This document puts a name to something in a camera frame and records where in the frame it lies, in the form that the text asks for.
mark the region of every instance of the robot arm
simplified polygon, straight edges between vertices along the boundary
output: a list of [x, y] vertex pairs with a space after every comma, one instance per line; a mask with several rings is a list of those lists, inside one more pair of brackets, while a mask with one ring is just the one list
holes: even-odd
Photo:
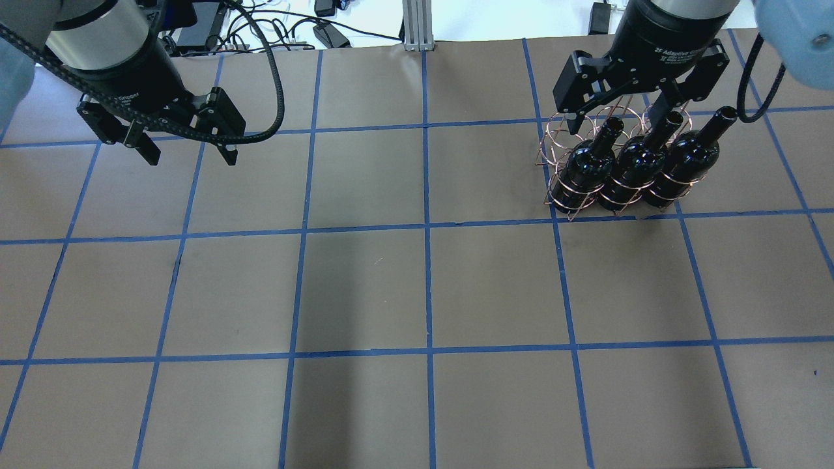
[[[716, 34], [738, 3], [631, 0], [608, 53], [574, 51], [553, 88], [570, 132], [593, 108], [624, 94], [661, 91], [653, 124], [688, 100], [706, 99], [730, 60]], [[834, 89], [834, 0], [758, 0], [756, 19], [800, 82]]]
[[[251, 19], [245, 10], [241, 13]], [[283, 119], [283, 93], [271, 50], [266, 55], [278, 116], [267, 131], [244, 136], [246, 122], [220, 87], [195, 96], [183, 86], [135, 0], [3, 0], [0, 23], [6, 29], [0, 28], [3, 38], [12, 38], [15, 47], [85, 92], [78, 113], [102, 142], [135, 148], [150, 164], [157, 164], [159, 149], [146, 131], [214, 143], [231, 165], [237, 158], [234, 144], [267, 139]], [[63, 64], [41, 60], [43, 53], [36, 49], [44, 44]]]

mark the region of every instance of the white floor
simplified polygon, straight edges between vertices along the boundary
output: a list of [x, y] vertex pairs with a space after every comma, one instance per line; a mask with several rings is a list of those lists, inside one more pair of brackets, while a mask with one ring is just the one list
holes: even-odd
[[[628, 0], [611, 0], [624, 6]], [[268, 0], [269, 8], [288, 9], [296, 13], [314, 15], [314, 0]], [[437, 41], [489, 41], [518, 38], [559, 38], [584, 36], [588, 33], [590, 8], [593, 0], [435, 0], [432, 2], [432, 28]], [[400, 0], [354, 0], [345, 11], [337, 11], [330, 19], [357, 29], [396, 36], [403, 17]], [[614, 32], [622, 17], [622, 11], [611, 17], [610, 30]], [[274, 15], [257, 15], [256, 18], [274, 18]], [[286, 18], [287, 25], [300, 18]], [[754, 28], [751, 0], [741, 0], [738, 8], [727, 20], [727, 28]], [[298, 27], [297, 39], [322, 48], [313, 35], [312, 24]], [[342, 29], [353, 47], [389, 45], [392, 41], [353, 33]], [[247, 33], [244, 38], [254, 41]]]

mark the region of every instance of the dark bottle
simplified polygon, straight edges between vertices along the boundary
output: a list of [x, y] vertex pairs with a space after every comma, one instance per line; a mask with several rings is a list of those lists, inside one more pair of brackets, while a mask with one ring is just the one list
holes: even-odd
[[647, 135], [638, 135], [625, 142], [611, 176], [600, 191], [599, 201], [603, 208], [621, 212], [639, 199], [640, 191], [663, 169], [668, 155], [666, 142], [682, 124], [681, 113], [671, 111]]
[[738, 118], [729, 106], [718, 109], [701, 131], [691, 130], [678, 136], [672, 143], [663, 170], [643, 194], [649, 205], [665, 209], [686, 195], [691, 186], [700, 181], [718, 160], [721, 149], [718, 139]]
[[608, 118], [593, 140], [586, 140], [571, 150], [565, 167], [550, 186], [550, 197], [557, 210], [575, 214], [594, 203], [596, 192], [614, 166], [611, 147], [622, 131], [622, 120]]

